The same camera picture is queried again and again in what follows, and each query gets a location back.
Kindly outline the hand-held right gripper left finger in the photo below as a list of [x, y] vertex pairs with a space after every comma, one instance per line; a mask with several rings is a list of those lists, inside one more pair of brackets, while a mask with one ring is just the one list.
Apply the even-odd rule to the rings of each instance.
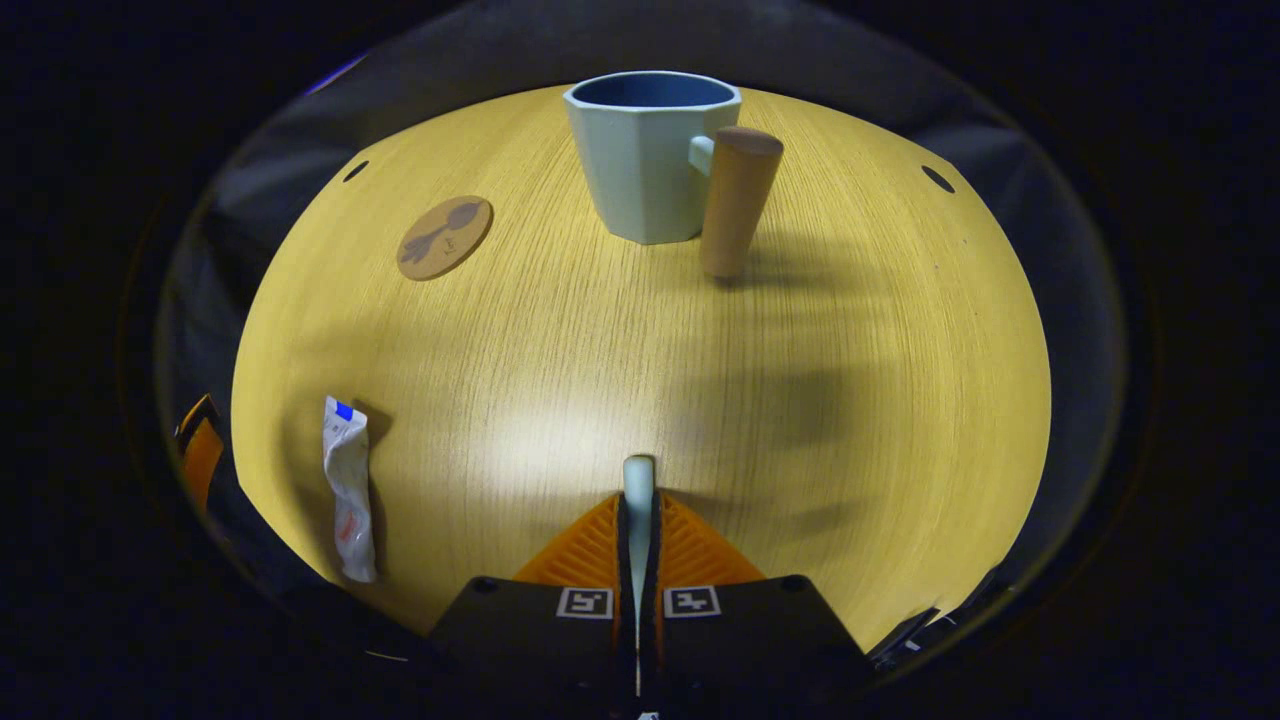
[[556, 536], [509, 579], [475, 577], [428, 635], [449, 679], [495, 700], [628, 701], [634, 610], [612, 495]]

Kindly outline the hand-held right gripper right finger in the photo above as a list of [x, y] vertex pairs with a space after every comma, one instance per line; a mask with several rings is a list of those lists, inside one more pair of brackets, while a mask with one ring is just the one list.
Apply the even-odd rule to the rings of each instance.
[[666, 491], [644, 580], [646, 701], [828, 701], [869, 682], [868, 657], [808, 577], [767, 577]]

